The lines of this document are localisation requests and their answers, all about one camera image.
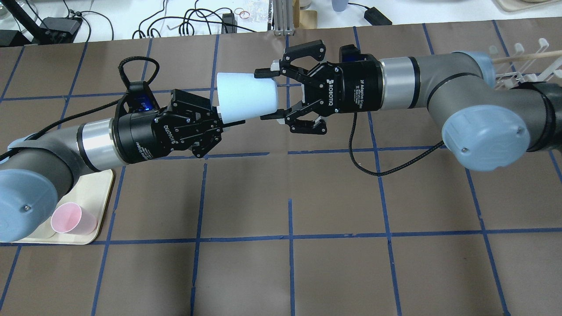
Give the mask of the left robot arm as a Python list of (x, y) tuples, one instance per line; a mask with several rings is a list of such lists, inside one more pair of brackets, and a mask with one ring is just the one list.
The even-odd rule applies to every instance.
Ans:
[(48, 127), (15, 143), (1, 164), (1, 241), (26, 238), (53, 213), (79, 178), (190, 150), (202, 158), (222, 139), (229, 120), (210, 100), (174, 89), (158, 106), (148, 88), (109, 106), (112, 118), (64, 129)]

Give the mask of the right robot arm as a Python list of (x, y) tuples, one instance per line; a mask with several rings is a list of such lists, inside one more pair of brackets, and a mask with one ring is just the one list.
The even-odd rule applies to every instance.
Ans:
[(325, 58), (321, 40), (285, 49), (257, 79), (285, 76), (303, 86), (303, 100), (270, 111), (292, 133), (324, 135), (325, 118), (378, 110), (425, 108), (458, 162), (474, 171), (506, 167), (526, 152), (561, 150), (561, 87), (525, 82), (497, 90), (488, 54), (455, 51), (376, 59), (352, 44), (339, 62)]

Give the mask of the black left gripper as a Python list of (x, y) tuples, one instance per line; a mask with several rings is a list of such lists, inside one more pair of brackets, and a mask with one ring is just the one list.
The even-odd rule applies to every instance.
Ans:
[(128, 93), (118, 101), (112, 131), (116, 149), (126, 164), (185, 150), (202, 158), (222, 140), (222, 130), (246, 123), (223, 122), (207, 98), (177, 89), (170, 94), (167, 107), (148, 111), (127, 112), (124, 105), (133, 100)]

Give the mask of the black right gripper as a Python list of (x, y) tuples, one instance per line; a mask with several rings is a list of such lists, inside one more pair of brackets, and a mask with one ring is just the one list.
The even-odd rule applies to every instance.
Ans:
[(281, 61), (257, 68), (255, 79), (286, 76), (303, 88), (303, 100), (287, 110), (260, 116), (289, 127), (291, 133), (327, 133), (325, 119), (333, 114), (377, 111), (382, 107), (382, 63), (371, 54), (365, 60), (348, 63), (326, 61), (326, 45), (321, 40), (285, 50)]

